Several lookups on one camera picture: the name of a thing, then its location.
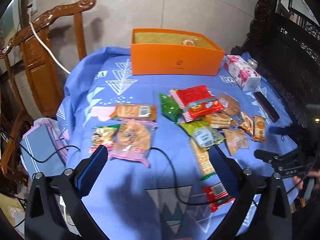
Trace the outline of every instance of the light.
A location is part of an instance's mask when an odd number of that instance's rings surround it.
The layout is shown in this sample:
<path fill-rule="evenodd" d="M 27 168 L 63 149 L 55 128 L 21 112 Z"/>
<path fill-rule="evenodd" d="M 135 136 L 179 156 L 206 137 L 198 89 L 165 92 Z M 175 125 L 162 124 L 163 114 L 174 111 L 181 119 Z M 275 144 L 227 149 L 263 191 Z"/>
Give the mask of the light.
<path fill-rule="evenodd" d="M 9 8 L 10 5 L 12 5 L 13 1 L 14 1 L 14 0 L 12 0 L 12 1 L 9 3 L 7 9 Z"/>

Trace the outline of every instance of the wall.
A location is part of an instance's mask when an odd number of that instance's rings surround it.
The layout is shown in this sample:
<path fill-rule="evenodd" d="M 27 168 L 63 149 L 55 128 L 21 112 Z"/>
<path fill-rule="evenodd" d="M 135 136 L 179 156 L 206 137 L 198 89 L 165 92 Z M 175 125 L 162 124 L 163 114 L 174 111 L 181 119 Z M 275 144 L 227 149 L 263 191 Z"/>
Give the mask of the wall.
<path fill-rule="evenodd" d="M 37 17 L 56 5 L 78 0 L 37 0 Z M 96 6 L 83 13 L 87 52 L 103 46 L 130 47 L 132 28 L 168 28 L 206 35 L 226 52 L 242 45 L 253 20 L 258 0 L 97 0 Z M 69 70 L 78 63 L 73 18 L 58 19 L 51 26 L 52 51 Z M 58 69 L 64 84 L 67 75 Z M 20 86 L 25 85 L 23 74 Z M 29 96 L 28 85 L 20 88 L 22 97 Z M 27 106 L 37 117 L 34 106 Z"/>

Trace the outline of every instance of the orange box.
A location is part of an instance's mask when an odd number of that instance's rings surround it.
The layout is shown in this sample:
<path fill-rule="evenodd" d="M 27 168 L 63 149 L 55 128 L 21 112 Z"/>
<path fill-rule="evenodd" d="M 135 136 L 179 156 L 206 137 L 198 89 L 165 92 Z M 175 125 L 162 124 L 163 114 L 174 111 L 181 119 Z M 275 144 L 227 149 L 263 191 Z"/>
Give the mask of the orange box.
<path fill-rule="evenodd" d="M 195 46 L 183 45 L 191 40 Z M 217 75 L 225 52 L 199 33 L 167 29 L 133 29 L 133 75 Z"/>

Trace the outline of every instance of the human hand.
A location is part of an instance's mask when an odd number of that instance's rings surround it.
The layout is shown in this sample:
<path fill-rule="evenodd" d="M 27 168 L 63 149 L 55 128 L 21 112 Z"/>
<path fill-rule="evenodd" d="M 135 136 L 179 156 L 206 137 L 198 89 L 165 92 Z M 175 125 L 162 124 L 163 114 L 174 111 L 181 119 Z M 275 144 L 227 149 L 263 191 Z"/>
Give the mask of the human hand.
<path fill-rule="evenodd" d="M 320 189 L 320 169 L 313 169 L 312 171 L 310 171 L 308 173 L 308 177 L 315 177 L 316 181 L 315 181 L 315 186 L 313 189 Z M 299 178 L 298 176 L 294 176 L 292 177 L 294 184 L 299 183 L 299 181 L 301 181 L 301 178 Z M 302 190 L 303 188 L 303 181 L 300 182 L 297 186 L 298 190 Z"/>

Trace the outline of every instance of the pink plastic bag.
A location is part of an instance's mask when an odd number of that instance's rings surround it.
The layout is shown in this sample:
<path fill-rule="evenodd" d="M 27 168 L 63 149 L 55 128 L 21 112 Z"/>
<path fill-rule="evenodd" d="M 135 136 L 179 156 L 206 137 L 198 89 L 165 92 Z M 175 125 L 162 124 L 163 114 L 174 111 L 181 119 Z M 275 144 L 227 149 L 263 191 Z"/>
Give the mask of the pink plastic bag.
<path fill-rule="evenodd" d="M 147 156 L 156 125 L 154 122 L 122 119 L 109 157 L 138 161 L 149 167 Z"/>

